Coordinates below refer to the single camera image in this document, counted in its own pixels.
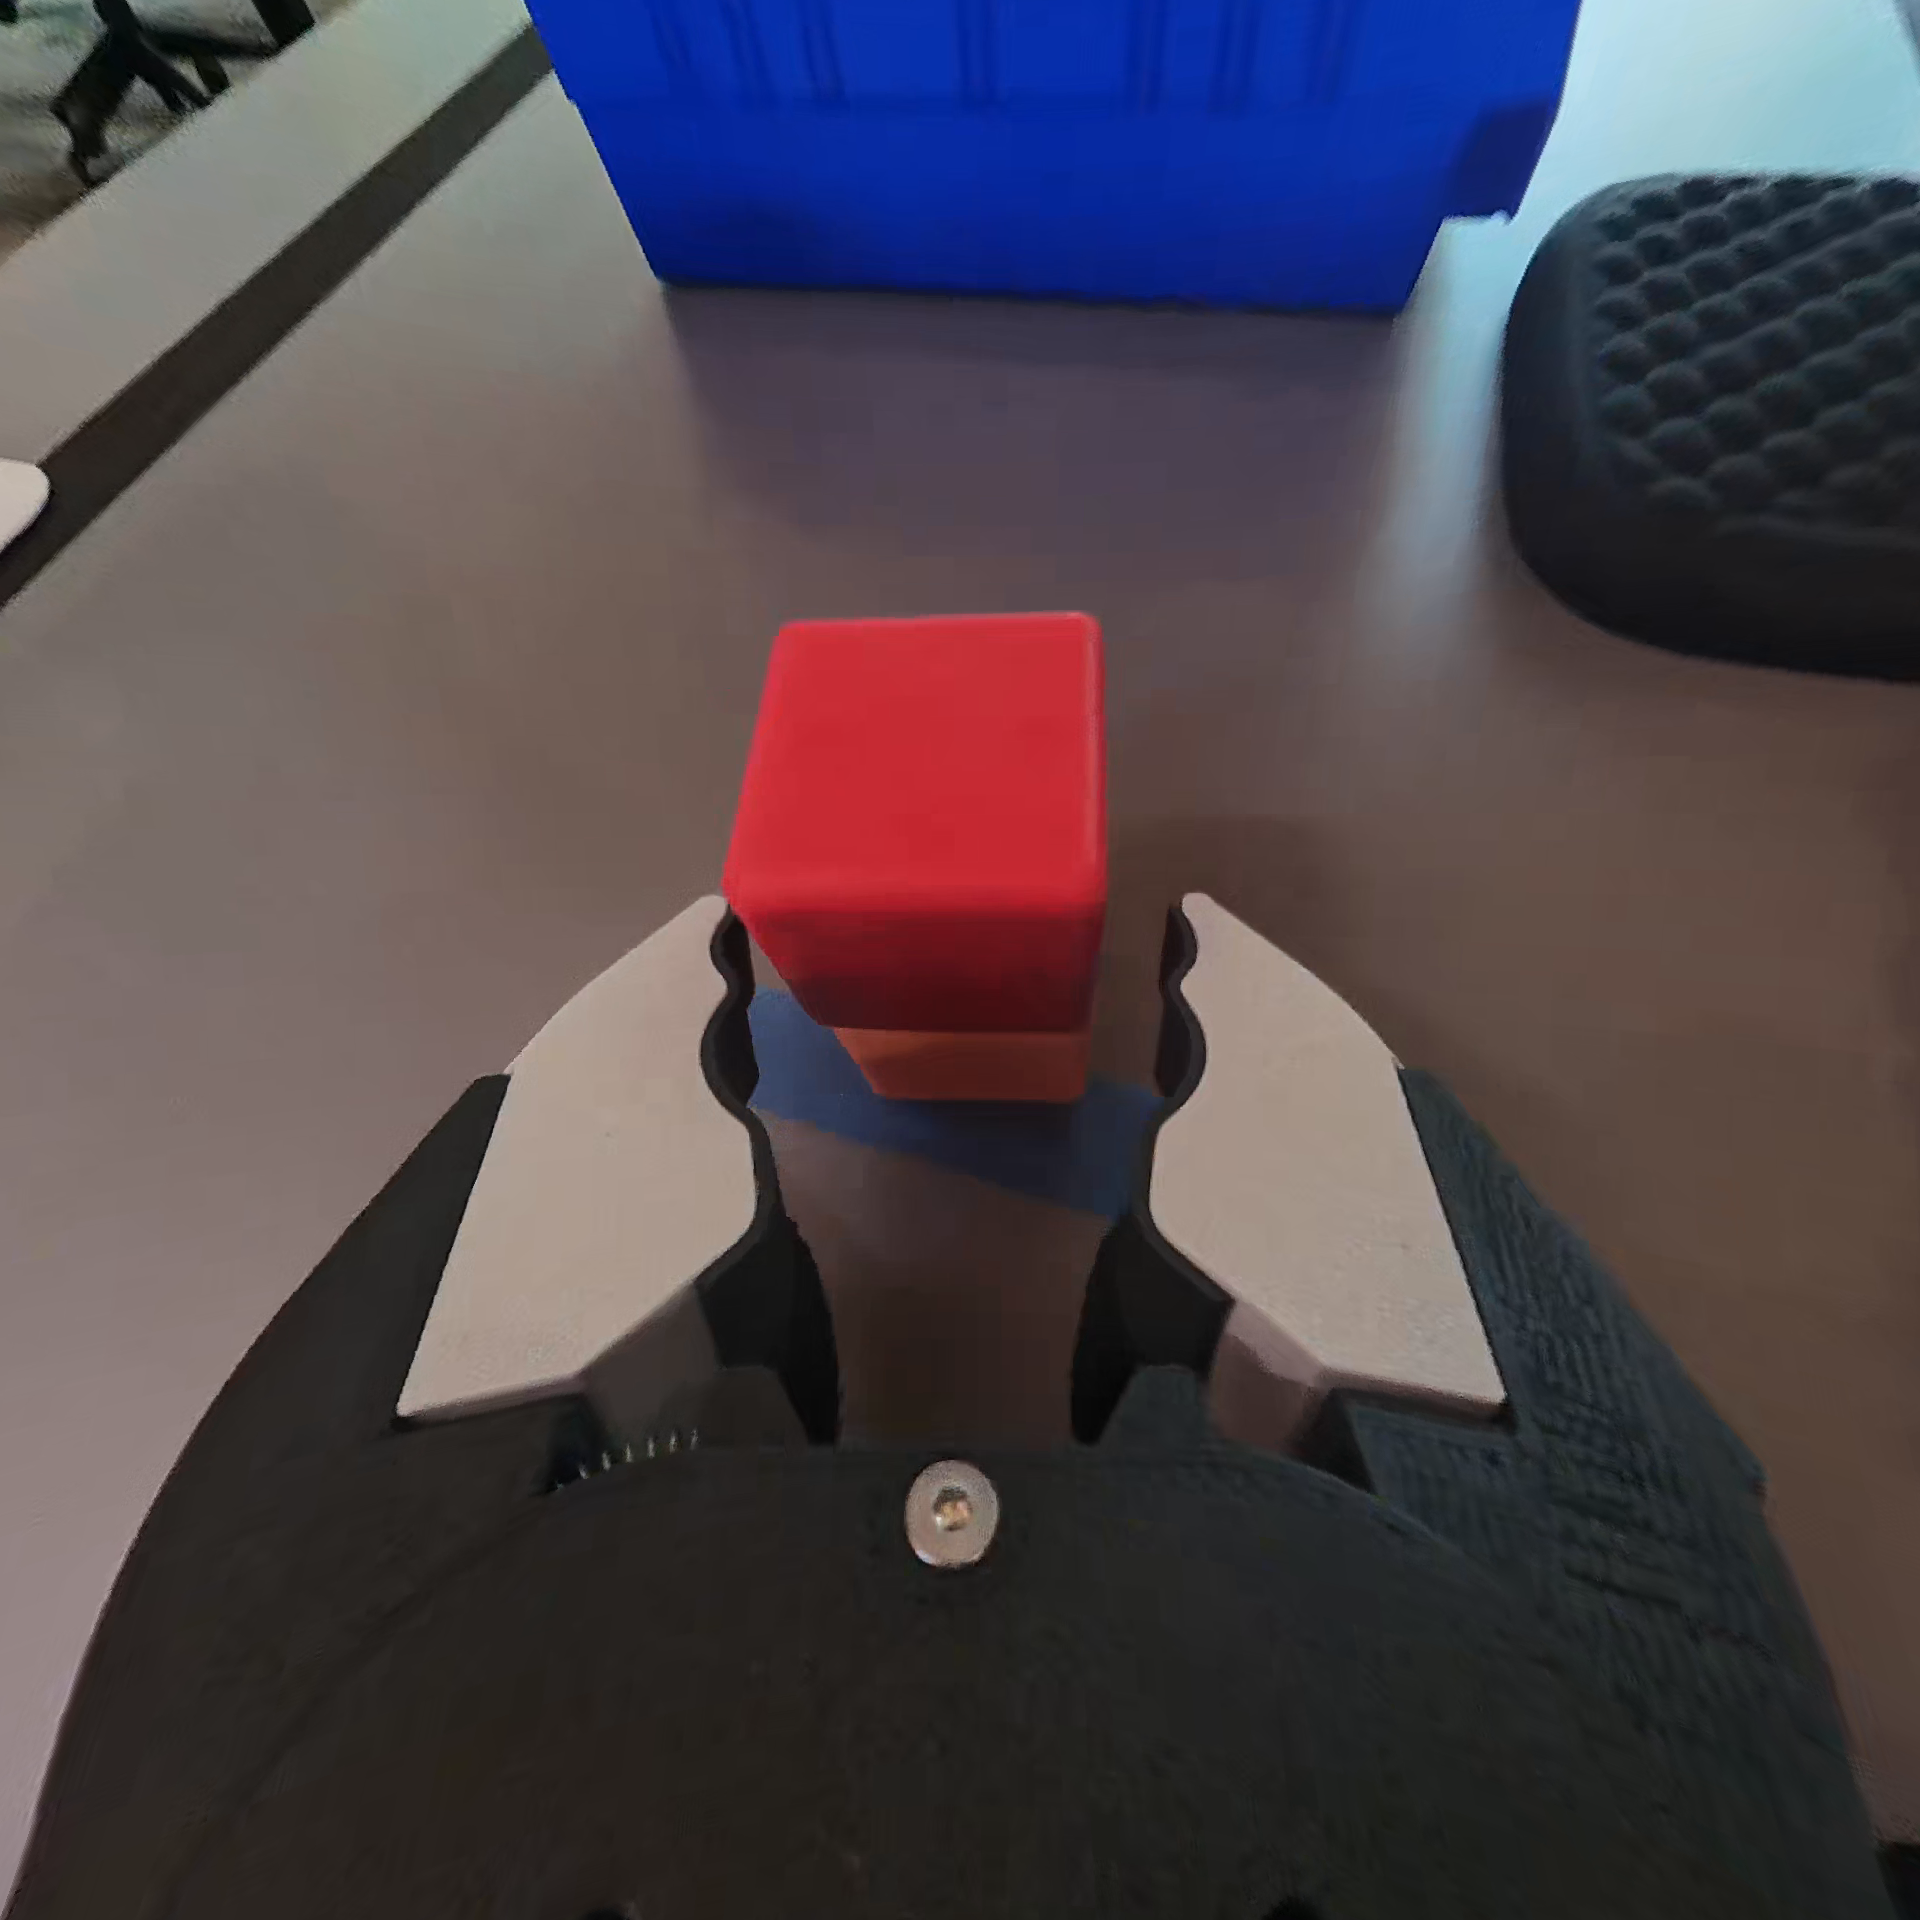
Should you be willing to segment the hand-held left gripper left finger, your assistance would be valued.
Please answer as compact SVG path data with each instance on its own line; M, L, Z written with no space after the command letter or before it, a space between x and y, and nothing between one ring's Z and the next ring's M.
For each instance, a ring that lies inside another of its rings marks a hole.
M812 1440L812 1255L753 1114L753 944L699 897L508 1068L407 1425L578 1398L621 1449Z

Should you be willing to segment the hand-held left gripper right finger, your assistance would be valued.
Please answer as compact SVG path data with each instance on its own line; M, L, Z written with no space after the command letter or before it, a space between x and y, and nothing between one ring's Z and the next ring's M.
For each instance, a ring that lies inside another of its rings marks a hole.
M1458 1425L1506 1391L1402 1064L1303 963L1186 895L1151 1111L1081 1310L1081 1439L1189 1377L1218 1431L1306 1451L1337 1398Z

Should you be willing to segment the orange foam cube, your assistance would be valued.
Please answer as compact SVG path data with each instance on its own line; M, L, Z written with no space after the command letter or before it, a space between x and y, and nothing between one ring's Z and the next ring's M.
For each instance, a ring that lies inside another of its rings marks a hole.
M1069 1107L1087 1088L1086 1024L1030 1033L837 1026L833 1035L892 1103Z

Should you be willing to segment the red foam cube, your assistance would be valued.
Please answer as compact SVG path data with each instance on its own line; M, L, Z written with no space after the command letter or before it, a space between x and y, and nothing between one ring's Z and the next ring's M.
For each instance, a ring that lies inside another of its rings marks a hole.
M1086 1030L1108 879L1090 616L777 632L723 891L815 1024Z

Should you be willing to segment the blue plastic bin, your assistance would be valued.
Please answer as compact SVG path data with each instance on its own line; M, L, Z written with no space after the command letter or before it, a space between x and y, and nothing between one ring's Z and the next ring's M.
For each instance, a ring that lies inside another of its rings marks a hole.
M532 3L660 282L1393 315L1580 3Z

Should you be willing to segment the blue tape strip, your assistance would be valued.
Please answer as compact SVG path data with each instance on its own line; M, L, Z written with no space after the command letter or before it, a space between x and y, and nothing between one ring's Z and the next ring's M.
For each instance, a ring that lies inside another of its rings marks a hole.
M1130 1208L1162 1108L1151 1088L1092 1076L1069 1107L894 1103L871 1091L841 1043L789 992L758 992L750 1023L755 1111L763 1119L797 1120L1061 1210L1117 1217Z

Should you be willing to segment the black office chair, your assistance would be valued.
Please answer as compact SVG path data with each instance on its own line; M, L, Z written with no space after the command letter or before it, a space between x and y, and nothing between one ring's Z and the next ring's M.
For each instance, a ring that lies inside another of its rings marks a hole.
M307 3L246 8L265 39L154 26L132 3L91 6L99 36L51 106L67 139L67 168L82 187L103 178L110 127L134 87L173 118L201 113L228 89L235 64L274 60L317 26Z

